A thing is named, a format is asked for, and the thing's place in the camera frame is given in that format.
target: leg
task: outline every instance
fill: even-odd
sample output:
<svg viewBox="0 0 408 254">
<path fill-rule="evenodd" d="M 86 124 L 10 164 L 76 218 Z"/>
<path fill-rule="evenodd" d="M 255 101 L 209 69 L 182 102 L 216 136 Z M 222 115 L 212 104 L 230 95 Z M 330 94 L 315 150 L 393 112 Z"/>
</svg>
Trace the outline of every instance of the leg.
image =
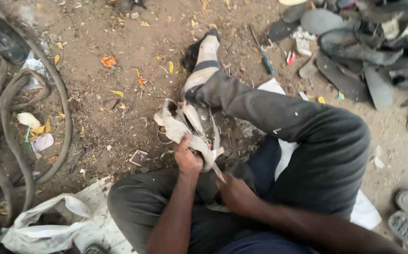
<svg viewBox="0 0 408 254">
<path fill-rule="evenodd" d="M 108 209 L 122 234 L 139 254 L 146 252 L 149 236 L 172 195 L 178 170 L 128 176 L 108 195 Z M 256 234 L 255 222 L 231 213 L 210 211 L 196 197 L 192 211 L 189 253 L 213 253 L 228 243 Z"/>
<path fill-rule="evenodd" d="M 266 200 L 349 219 L 370 144 L 361 118 L 325 104 L 252 89 L 222 71 L 195 94 L 196 101 L 220 107 L 268 135 L 300 143 Z"/>
</svg>

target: shoe insole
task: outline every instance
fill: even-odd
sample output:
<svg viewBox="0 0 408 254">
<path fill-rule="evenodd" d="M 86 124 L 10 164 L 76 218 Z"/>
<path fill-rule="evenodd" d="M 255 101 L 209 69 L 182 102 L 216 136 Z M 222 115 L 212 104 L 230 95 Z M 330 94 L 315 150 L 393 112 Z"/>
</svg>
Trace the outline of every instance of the shoe insole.
<svg viewBox="0 0 408 254">
<path fill-rule="evenodd" d="M 384 73 L 378 72 L 373 66 L 364 63 L 364 76 L 377 110 L 384 110 L 392 105 L 392 83 L 389 83 Z"/>
<path fill-rule="evenodd" d="M 329 57 L 319 56 L 317 67 L 346 98 L 354 102 L 370 101 L 366 84 L 345 75 Z"/>
<path fill-rule="evenodd" d="M 300 22 L 288 24 L 284 22 L 284 20 L 279 20 L 271 25 L 270 29 L 268 30 L 267 37 L 272 42 L 279 42 L 284 38 L 289 37 L 299 25 Z"/>
</svg>

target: dirty floor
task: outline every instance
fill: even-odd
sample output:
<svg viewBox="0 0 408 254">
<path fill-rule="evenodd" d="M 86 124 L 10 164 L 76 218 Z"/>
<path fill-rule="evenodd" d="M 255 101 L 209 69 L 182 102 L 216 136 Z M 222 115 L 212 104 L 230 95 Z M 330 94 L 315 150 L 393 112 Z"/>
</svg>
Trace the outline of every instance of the dirty floor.
<svg viewBox="0 0 408 254">
<path fill-rule="evenodd" d="M 274 75 L 268 75 L 260 61 L 248 25 L 252 23 L 259 41 L 265 47 L 268 27 L 278 20 L 286 9 L 276 0 L 163 0 L 146 1 L 147 9 L 135 7 L 139 17 L 119 11 L 117 2 L 105 0 L 0 0 L 0 7 L 17 20 L 39 43 L 49 47 L 49 57 L 59 55 L 57 69 L 63 78 L 69 97 L 74 122 L 71 156 L 83 145 L 92 145 L 93 151 L 79 161 L 85 174 L 70 175 L 69 164 L 48 183 L 39 186 L 36 203 L 63 192 L 75 193 L 93 178 L 112 175 L 116 179 L 140 172 L 128 159 L 137 150 L 149 153 L 143 167 L 158 170 L 175 164 L 173 145 L 164 145 L 157 139 L 157 126 L 152 119 L 164 98 L 178 99 L 187 73 L 180 67 L 185 49 L 199 40 L 206 31 L 217 27 L 221 46 L 218 57 L 231 74 L 247 85 L 259 86 L 275 77 L 288 95 L 299 96 L 308 90 L 310 95 L 323 96 L 327 104 L 344 107 L 361 116 L 372 132 L 371 158 L 380 146 L 380 159 L 385 163 L 378 169 L 369 163 L 361 187 L 383 218 L 375 230 L 391 237 L 386 224 L 394 211 L 391 197 L 398 188 L 408 188 L 408 107 L 400 107 L 408 92 L 395 90 L 394 105 L 384 112 L 376 111 L 368 103 L 338 100 L 322 75 L 316 74 L 312 83 L 298 76 L 298 69 L 308 61 L 307 56 L 286 66 L 284 51 L 294 48 L 286 39 L 266 54 L 273 62 Z M 311 42 L 311 49 L 317 46 Z M 113 55 L 114 68 L 105 67 L 100 58 Z M 174 64 L 169 73 L 170 64 Z M 147 82 L 140 87 L 137 71 Z M 124 97 L 112 93 L 121 91 Z M 120 99 L 113 110 L 104 109 L 104 103 Z M 36 160 L 31 156 L 34 171 L 49 169 L 49 158 L 58 155 L 64 133 L 64 119 L 58 92 L 31 112 L 44 123 L 50 116 L 55 145 Z M 233 118 L 217 114 L 222 135 L 230 153 L 246 157 L 261 136 L 237 125 Z M 2 159 L 1 163 L 11 161 Z"/>
</svg>

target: debris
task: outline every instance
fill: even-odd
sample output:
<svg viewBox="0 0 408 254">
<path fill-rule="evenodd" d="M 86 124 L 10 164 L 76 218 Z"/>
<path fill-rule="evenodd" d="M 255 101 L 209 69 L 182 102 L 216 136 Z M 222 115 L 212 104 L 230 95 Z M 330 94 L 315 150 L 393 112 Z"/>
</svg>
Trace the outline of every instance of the debris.
<svg viewBox="0 0 408 254">
<path fill-rule="evenodd" d="M 140 21 L 140 26 L 142 27 L 151 27 L 148 22 Z"/>
<path fill-rule="evenodd" d="M 123 93 L 123 92 L 121 92 L 121 91 L 114 91 L 114 90 L 110 90 L 110 92 L 112 92 L 112 93 L 114 93 L 114 94 L 117 94 L 117 95 L 121 96 L 121 98 L 124 98 L 124 93 Z"/>
<path fill-rule="evenodd" d="M 295 52 L 289 51 L 289 53 L 287 54 L 287 66 L 293 63 L 296 59 L 297 56 L 295 55 Z"/>
<path fill-rule="evenodd" d="M 172 61 L 170 61 L 170 73 L 173 73 L 174 70 L 174 64 Z"/>
<path fill-rule="evenodd" d="M 113 57 L 113 55 L 104 56 L 103 58 L 100 59 L 100 61 L 107 67 L 111 67 L 111 66 L 116 65 L 116 60 Z"/>
<path fill-rule="evenodd" d="M 321 103 L 321 104 L 326 104 L 325 99 L 324 99 L 322 96 L 319 96 L 319 97 L 317 98 L 317 101 L 318 101 L 319 103 Z"/>
<path fill-rule="evenodd" d="M 85 169 L 81 169 L 78 171 L 79 173 L 82 173 L 83 180 L 87 179 L 87 171 Z"/>
<path fill-rule="evenodd" d="M 135 153 L 133 153 L 132 157 L 129 159 L 129 161 L 135 165 L 141 166 L 146 161 L 147 158 L 148 153 L 143 152 L 141 150 L 136 150 Z"/>
<path fill-rule="evenodd" d="M 49 164 L 54 164 L 55 161 L 57 161 L 57 159 L 58 159 L 58 156 L 55 155 L 47 159 L 47 162 L 49 162 Z"/>
<path fill-rule="evenodd" d="M 308 97 L 303 93 L 303 92 L 298 92 L 301 96 L 301 98 L 305 101 L 309 101 Z"/>
<path fill-rule="evenodd" d="M 130 18 L 133 20 L 137 20 L 140 18 L 140 14 L 138 12 L 131 13 Z"/>
<path fill-rule="evenodd" d="M 23 124 L 30 126 L 31 129 L 36 129 L 41 126 L 41 123 L 35 118 L 32 113 L 23 112 L 17 114 L 17 120 Z"/>
<path fill-rule="evenodd" d="M 137 69 L 137 77 L 138 77 L 138 84 L 140 84 L 140 87 L 143 86 L 143 77 L 141 77 L 140 71 Z"/>
<path fill-rule="evenodd" d="M 312 56 L 312 52 L 309 49 L 309 41 L 305 39 L 296 39 L 297 51 L 303 56 Z"/>
<path fill-rule="evenodd" d="M 104 107 L 107 109 L 114 109 L 116 105 L 118 104 L 119 100 L 120 99 L 111 99 L 111 100 L 105 101 Z"/>
<path fill-rule="evenodd" d="M 54 144 L 54 137 L 50 133 L 46 133 L 37 139 L 30 142 L 32 145 L 33 152 L 37 153 L 40 152 L 47 147 Z"/>
</svg>

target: white plastic bag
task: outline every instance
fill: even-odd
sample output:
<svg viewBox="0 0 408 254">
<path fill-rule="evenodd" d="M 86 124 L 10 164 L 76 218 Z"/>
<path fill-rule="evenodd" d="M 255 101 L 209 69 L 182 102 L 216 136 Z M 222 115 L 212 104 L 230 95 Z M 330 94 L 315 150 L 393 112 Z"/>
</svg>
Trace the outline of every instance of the white plastic bag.
<svg viewBox="0 0 408 254">
<path fill-rule="evenodd" d="M 54 208 L 71 224 L 30 226 L 42 213 Z M 9 228 L 2 243 L 16 253 L 49 254 L 67 250 L 78 230 L 89 223 L 92 212 L 73 194 L 64 193 L 20 214 Z"/>
</svg>

